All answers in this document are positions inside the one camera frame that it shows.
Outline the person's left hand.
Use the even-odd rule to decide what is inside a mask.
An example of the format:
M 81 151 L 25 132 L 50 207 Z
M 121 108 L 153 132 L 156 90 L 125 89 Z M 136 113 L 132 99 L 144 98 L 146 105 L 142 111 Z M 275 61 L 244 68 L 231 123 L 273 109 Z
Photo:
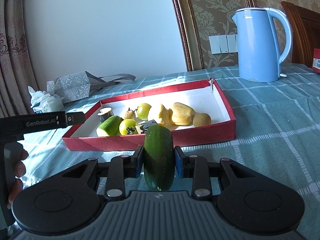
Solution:
M 26 168 L 23 161 L 27 159 L 28 156 L 29 156 L 28 152 L 25 149 L 23 149 L 22 152 L 20 153 L 19 161 L 15 164 L 15 167 L 14 167 L 15 183 L 9 193 L 8 203 L 7 203 L 8 209 L 11 209 L 11 206 L 16 196 L 23 190 L 23 183 L 20 180 L 20 178 L 24 176 L 26 173 Z

